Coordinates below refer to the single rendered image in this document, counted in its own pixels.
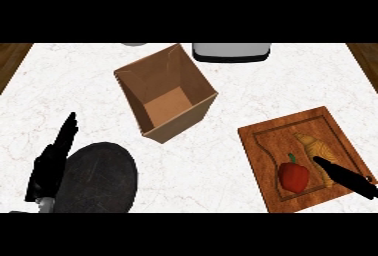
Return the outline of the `white and black appliance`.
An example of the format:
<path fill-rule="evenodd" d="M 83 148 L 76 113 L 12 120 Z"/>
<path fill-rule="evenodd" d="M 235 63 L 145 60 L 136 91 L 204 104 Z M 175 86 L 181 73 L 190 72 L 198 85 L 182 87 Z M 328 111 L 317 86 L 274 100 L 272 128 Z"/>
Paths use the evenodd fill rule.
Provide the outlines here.
<path fill-rule="evenodd" d="M 271 43 L 194 43 L 193 56 L 200 62 L 249 63 L 265 61 Z"/>

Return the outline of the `brown wooden cutting board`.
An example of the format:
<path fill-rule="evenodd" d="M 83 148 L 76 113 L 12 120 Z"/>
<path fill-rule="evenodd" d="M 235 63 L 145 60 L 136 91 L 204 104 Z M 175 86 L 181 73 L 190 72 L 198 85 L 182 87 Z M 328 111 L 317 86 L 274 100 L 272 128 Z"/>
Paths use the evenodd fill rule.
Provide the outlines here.
<path fill-rule="evenodd" d="M 296 133 L 324 141 L 337 164 L 378 184 L 378 174 L 373 174 L 325 106 L 241 127 L 238 134 L 271 213 L 297 212 L 352 193 L 340 184 L 325 187 L 321 171 L 312 164 Z M 300 194 L 281 187 L 278 178 L 280 165 L 290 162 L 290 153 L 309 170 L 309 184 Z"/>

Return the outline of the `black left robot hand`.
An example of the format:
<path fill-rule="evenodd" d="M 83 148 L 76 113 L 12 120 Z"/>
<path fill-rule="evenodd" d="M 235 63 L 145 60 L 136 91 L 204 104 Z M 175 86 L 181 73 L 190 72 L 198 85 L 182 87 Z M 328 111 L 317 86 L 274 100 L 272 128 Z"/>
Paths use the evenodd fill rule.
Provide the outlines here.
<path fill-rule="evenodd" d="M 61 127 L 55 142 L 46 146 L 42 155 L 35 160 L 26 194 L 27 202 L 57 196 L 77 132 L 76 113 L 71 113 Z"/>

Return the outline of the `brown cardboard box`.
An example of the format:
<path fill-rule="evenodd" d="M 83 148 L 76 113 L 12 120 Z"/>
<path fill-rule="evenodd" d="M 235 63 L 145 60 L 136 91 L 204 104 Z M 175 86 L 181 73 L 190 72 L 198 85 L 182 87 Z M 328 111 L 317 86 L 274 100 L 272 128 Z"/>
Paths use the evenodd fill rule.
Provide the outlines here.
<path fill-rule="evenodd" d="M 114 71 L 142 136 L 164 144 L 206 117 L 219 95 L 181 44 Z"/>

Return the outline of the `black round plate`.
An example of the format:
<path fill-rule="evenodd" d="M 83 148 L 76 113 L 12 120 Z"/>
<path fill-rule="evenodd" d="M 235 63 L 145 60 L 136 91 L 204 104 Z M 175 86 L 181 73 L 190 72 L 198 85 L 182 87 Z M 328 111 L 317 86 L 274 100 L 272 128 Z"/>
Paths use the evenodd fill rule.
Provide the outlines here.
<path fill-rule="evenodd" d="M 83 147 L 67 160 L 55 213 L 128 213 L 138 192 L 138 168 L 116 143 Z"/>

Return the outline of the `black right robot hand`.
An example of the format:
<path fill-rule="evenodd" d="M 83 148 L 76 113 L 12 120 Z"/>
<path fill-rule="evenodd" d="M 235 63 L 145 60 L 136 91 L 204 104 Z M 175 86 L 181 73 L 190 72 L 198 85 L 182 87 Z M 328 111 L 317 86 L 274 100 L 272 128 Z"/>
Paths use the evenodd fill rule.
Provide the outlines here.
<path fill-rule="evenodd" d="M 324 168 L 331 180 L 373 200 L 378 198 L 378 187 L 368 181 L 368 179 L 343 166 L 334 164 L 331 161 L 320 156 L 314 157 L 315 163 Z"/>

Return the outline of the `red bell pepper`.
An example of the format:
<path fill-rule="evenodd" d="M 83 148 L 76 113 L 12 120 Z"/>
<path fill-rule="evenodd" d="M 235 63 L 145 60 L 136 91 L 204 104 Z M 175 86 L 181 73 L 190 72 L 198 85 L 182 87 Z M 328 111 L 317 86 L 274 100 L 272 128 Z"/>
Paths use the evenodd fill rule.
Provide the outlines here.
<path fill-rule="evenodd" d="M 289 154 L 290 161 L 280 165 L 278 177 L 284 190 L 300 194 L 309 184 L 309 169 L 297 163 L 293 153 Z"/>

